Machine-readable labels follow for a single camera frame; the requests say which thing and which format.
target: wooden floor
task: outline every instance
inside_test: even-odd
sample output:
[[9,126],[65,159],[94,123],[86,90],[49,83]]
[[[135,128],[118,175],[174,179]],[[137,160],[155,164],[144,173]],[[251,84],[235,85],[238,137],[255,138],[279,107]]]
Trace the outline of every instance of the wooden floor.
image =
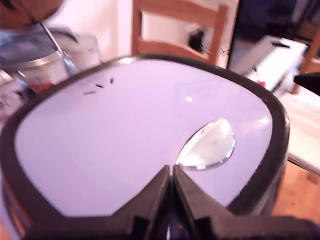
[[[272,215],[295,216],[320,224],[320,176],[288,162]],[[3,227],[0,231],[0,239],[9,240]]]

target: white table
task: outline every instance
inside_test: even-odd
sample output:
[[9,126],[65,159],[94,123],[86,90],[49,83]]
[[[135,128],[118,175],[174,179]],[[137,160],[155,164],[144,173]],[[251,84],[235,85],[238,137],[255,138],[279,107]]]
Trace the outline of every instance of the white table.
[[300,93],[286,93],[279,99],[290,121],[288,159],[320,175],[320,96],[301,87]]

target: wooden chair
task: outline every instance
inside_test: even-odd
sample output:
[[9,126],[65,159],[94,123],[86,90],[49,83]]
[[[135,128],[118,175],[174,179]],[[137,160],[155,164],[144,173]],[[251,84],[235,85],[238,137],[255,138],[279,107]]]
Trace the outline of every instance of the wooden chair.
[[[209,54],[201,54],[182,44],[143,40],[142,12],[213,28],[214,34]],[[220,4],[219,9],[214,9],[194,0],[133,0],[132,54],[171,54],[215,65],[218,60],[220,41],[227,20],[227,13],[228,6],[224,4]]]
[[[300,68],[300,74],[304,73],[316,73],[320,72],[320,61],[315,59],[315,55],[320,47],[320,28],[312,41],[311,47],[306,54],[303,63]],[[299,85],[294,84],[293,89],[291,91],[292,94],[296,94],[298,92]]]

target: black rim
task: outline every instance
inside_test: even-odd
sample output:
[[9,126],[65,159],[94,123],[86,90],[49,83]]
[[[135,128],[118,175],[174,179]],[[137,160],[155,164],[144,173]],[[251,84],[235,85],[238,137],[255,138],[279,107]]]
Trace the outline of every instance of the black rim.
[[[62,214],[38,192],[19,164],[15,152],[15,136],[20,123],[28,113],[45,99],[82,78],[106,70],[114,65],[124,64],[120,61],[122,58],[87,69],[48,89],[20,108],[3,128],[0,137],[1,169],[17,201],[32,219],[38,221],[46,218],[61,217]],[[287,122],[287,114],[278,99],[271,92],[243,76],[193,59],[165,54],[142,54],[128,56],[128,58],[132,58],[134,61],[145,59],[165,60],[195,67],[241,85],[265,103],[272,116],[272,134],[268,149],[248,184],[227,207],[234,214],[251,213],[283,165],[287,152],[289,124]]]

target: air fryer lid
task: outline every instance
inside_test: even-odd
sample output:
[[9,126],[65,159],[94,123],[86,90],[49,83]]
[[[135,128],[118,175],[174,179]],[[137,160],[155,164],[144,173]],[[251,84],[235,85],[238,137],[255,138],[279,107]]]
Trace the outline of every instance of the air fryer lid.
[[114,216],[175,164],[194,133],[220,118],[234,132],[232,156],[183,171],[222,206],[248,212],[283,164],[284,109],[258,84],[180,57],[104,63],[27,103],[3,129],[1,168],[35,221]]

